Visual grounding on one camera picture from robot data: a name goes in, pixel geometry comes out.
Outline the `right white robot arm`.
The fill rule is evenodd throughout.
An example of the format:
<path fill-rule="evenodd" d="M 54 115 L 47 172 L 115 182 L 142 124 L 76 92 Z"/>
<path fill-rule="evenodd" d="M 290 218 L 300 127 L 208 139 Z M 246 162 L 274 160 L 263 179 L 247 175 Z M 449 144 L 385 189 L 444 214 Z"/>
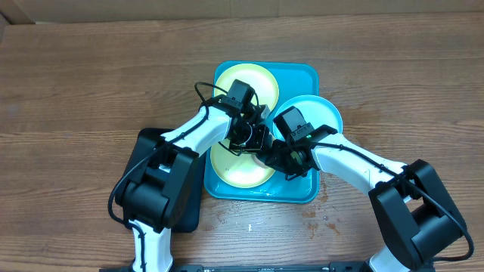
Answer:
<path fill-rule="evenodd" d="M 385 246 L 363 271 L 420 270 L 442 261 L 439 253 L 461 237 L 468 251 L 452 261 L 467 260 L 474 252 L 465 220 L 436 170 L 421 159 L 410 165 L 384 159 L 327 125 L 304 125 L 273 141 L 258 158 L 288 181 L 317 169 L 368 195 Z"/>

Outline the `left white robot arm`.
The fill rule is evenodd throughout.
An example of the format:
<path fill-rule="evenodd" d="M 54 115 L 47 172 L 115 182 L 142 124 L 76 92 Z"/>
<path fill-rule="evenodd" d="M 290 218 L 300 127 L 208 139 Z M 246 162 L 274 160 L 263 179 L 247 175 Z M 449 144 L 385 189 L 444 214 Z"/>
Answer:
<path fill-rule="evenodd" d="M 130 271 L 172 268 L 171 229 L 183 216 L 200 157 L 224 139 L 243 152 L 270 135 L 264 126 L 266 105 L 240 108 L 201 104 L 195 117 L 172 131 L 144 129 L 107 206 L 114 221 L 133 232 L 135 257 Z"/>

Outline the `light blue plate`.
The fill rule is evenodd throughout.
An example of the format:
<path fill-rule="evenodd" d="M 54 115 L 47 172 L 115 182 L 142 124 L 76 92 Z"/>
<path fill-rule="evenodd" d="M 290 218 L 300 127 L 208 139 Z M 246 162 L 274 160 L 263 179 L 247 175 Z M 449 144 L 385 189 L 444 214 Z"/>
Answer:
<path fill-rule="evenodd" d="M 290 107 L 297 108 L 304 120 L 314 129 L 327 125 L 334 128 L 337 133 L 343 133 L 343 119 L 339 110 L 328 100 L 316 95 L 300 95 L 284 102 L 275 115 L 279 115 Z"/>

